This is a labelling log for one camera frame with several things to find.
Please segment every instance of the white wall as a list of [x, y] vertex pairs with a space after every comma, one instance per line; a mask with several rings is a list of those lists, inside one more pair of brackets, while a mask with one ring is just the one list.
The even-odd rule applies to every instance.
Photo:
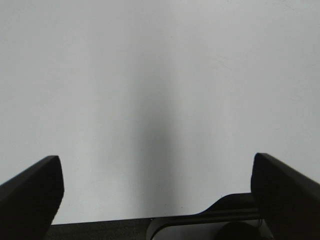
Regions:
[[62, 161], [54, 223], [199, 212], [256, 152], [320, 182], [317, 0], [0, 0], [0, 182]]

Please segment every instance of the white surface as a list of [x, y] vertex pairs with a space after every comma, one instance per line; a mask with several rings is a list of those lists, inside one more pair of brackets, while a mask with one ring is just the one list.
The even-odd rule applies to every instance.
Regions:
[[62, 161], [55, 224], [191, 214], [267, 152], [320, 182], [317, 0], [0, 0], [0, 182]]

